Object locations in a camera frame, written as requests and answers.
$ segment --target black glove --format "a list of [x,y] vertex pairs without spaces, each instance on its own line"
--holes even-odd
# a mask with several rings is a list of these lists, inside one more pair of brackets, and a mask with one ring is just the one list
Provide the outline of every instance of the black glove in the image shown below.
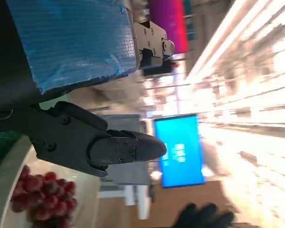
[[216,214],[217,206],[213,203],[198,209],[194,203],[182,210],[172,228],[227,228],[231,226],[234,214],[230,211]]

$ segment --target blue screen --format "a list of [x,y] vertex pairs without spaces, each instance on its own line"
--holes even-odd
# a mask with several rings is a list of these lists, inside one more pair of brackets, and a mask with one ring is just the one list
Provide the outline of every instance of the blue screen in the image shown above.
[[197,117],[155,120],[154,128],[155,136],[167,147],[167,153],[160,158],[163,187],[203,184],[203,158]]

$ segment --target fluorescent light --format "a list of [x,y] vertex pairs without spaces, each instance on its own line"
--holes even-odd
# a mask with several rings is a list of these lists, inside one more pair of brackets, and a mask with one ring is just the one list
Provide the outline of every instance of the fluorescent light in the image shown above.
[[211,54],[215,45],[217,45],[218,41],[222,38],[225,30],[230,26],[234,17],[238,14],[240,9],[242,8],[244,3],[246,3],[246,2],[247,2],[247,0],[236,0],[233,3],[231,9],[229,10],[227,15],[223,19],[222,23],[220,24],[220,26],[218,27],[218,29],[216,30],[216,32],[212,36],[210,42],[206,46],[205,50],[203,51],[203,53],[199,57],[198,61],[196,62],[194,68],[191,70],[190,74],[188,75],[187,80],[190,80],[199,72],[199,70],[201,69],[201,67],[205,63],[206,59]]
[[248,14],[240,21],[236,28],[230,33],[219,49],[214,53],[211,59],[207,62],[204,68],[195,76],[196,81],[200,81],[204,77],[207,77],[213,65],[221,57],[221,55],[227,50],[232,42],[240,35],[240,33],[247,27],[247,25],[256,17],[256,15],[265,7],[269,0],[258,0],[252,7]]
[[159,171],[153,171],[150,176],[152,177],[152,179],[154,180],[159,180],[162,177],[162,173]]

